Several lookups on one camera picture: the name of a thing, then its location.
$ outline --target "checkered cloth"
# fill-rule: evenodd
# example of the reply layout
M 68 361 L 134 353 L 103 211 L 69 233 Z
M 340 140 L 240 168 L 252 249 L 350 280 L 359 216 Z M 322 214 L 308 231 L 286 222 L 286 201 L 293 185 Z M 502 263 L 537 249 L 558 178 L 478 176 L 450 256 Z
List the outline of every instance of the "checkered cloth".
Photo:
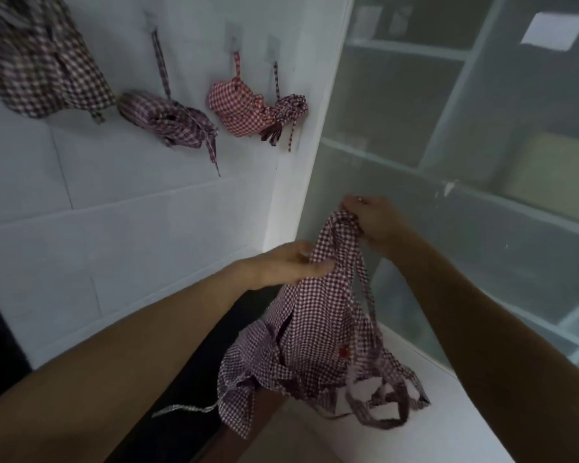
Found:
M 79 108 L 97 123 L 115 104 L 63 0 L 0 0 L 0 99 L 31 118 Z
M 205 142 L 210 160 L 220 176 L 216 163 L 216 126 L 201 110 L 185 107 L 171 98 L 169 76 L 156 29 L 152 32 L 152 45 L 167 99 L 149 92 L 129 91 L 118 99 L 118 110 L 129 122 L 156 134 L 168 147 L 200 148 Z
M 328 413 L 335 412 L 337 390 L 346 386 L 352 413 L 362 424 L 380 429 L 403 425 L 410 409 L 429 405 L 416 374 L 383 346 L 359 234 L 355 216 L 334 213 L 320 232 L 310 261 L 334 259 L 335 270 L 324 278 L 284 286 L 266 316 L 242 330 L 227 350 L 218 374 L 218 410 L 221 420 L 241 437 L 246 438 L 251 428 L 256 383 Z M 354 271 L 363 286 L 368 315 L 354 298 Z M 355 383 L 371 377 L 381 377 L 379 388 L 367 402 L 356 399 Z M 418 399 L 409 396 L 407 381 Z M 398 404 L 399 418 L 375 419 L 371 408 L 387 403 Z M 156 415 L 213 408 L 174 405 Z
M 237 137 L 262 134 L 262 140 L 270 140 L 276 146 L 285 124 L 292 122 L 289 149 L 298 118 L 307 110 L 303 95 L 280 97 L 278 68 L 274 64 L 277 102 L 273 107 L 265 105 L 262 94 L 255 94 L 240 79 L 240 54 L 234 53 L 236 76 L 229 81 L 219 81 L 212 86 L 208 95 L 208 106 L 215 112 L 227 129 Z

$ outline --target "person's right arm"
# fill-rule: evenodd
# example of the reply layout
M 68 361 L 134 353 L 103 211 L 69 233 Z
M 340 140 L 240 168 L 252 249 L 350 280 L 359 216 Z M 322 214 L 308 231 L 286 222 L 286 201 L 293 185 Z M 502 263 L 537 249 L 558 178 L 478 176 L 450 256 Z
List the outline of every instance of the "person's right arm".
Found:
M 348 196 L 403 274 L 459 381 L 517 462 L 579 462 L 579 369 L 471 284 L 382 197 Z

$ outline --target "floor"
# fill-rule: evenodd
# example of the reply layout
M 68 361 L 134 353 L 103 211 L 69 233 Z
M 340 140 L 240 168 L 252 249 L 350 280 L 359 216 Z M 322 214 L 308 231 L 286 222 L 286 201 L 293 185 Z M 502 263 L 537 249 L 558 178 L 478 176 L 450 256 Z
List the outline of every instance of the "floor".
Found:
M 239 463 L 341 463 L 301 420 L 284 406 L 270 420 Z

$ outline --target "person's left hand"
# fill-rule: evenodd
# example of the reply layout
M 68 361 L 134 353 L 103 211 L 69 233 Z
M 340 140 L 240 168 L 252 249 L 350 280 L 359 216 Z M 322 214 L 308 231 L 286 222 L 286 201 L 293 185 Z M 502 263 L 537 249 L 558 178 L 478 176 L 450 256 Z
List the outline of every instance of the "person's left hand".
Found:
M 332 260 L 310 264 L 313 244 L 307 241 L 290 242 L 269 252 L 242 260 L 249 277 L 249 289 L 279 284 L 294 284 L 304 278 L 321 278 L 335 269 Z

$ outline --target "bundled cloth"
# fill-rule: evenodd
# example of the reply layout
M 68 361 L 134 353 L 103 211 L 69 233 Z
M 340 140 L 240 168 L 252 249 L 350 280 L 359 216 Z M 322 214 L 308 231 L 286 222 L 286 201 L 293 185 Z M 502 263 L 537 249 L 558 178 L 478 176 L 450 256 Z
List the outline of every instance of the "bundled cloth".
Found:
M 171 98 L 169 76 L 157 29 L 152 32 L 152 44 L 167 98 L 145 91 L 129 91 L 118 99 L 118 110 L 129 122 L 156 134 L 168 147 L 181 145 L 200 148 L 202 143 L 206 143 L 210 161 L 220 176 L 216 162 L 216 126 L 201 110 L 185 107 Z
M 270 107 L 264 103 L 262 94 L 255 94 L 240 78 L 240 54 L 234 53 L 236 76 L 229 81 L 219 81 L 208 95 L 208 106 L 221 119 L 234 136 L 250 136 L 259 133 L 262 141 L 270 140 L 276 146 L 283 127 L 292 123 L 289 150 L 298 119 L 309 107 L 303 95 L 291 94 L 281 97 L 277 62 L 274 63 L 277 102 Z
M 265 317 L 242 330 L 225 353 L 218 373 L 218 412 L 241 437 L 251 429 L 257 385 L 305 401 L 328 419 L 351 414 L 334 415 L 337 391 L 346 387 L 345 398 L 359 422 L 380 429 L 399 427 L 410 409 L 430 404 L 416 374 L 384 348 L 359 235 L 354 215 L 334 213 L 310 259 L 333 259 L 334 271 L 282 287 Z M 354 298 L 354 272 L 368 314 Z M 381 378 L 381 385 L 361 401 L 354 396 L 355 384 L 371 377 Z M 410 396 L 408 385 L 417 398 Z M 376 419 L 371 414 L 374 407 L 388 403 L 397 403 L 399 417 Z M 178 409 L 208 412 L 214 406 L 172 405 L 154 415 Z
M 79 108 L 97 123 L 115 104 L 63 0 L 0 0 L 0 99 L 31 118 Z

